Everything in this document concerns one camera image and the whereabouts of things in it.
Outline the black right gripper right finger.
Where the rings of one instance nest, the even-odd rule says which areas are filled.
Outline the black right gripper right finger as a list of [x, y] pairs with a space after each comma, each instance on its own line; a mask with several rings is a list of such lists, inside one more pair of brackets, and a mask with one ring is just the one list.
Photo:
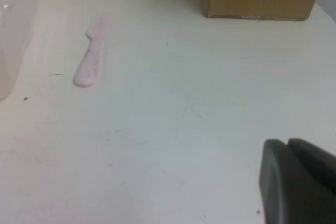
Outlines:
[[335, 156], [299, 138], [288, 140], [288, 147], [316, 179], [335, 179]]

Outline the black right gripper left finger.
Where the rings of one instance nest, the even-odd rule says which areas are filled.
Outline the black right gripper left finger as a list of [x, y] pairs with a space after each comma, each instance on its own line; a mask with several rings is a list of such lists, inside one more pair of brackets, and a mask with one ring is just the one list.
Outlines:
[[263, 145], [259, 188], [266, 223], [335, 223], [335, 179], [316, 179], [280, 140]]

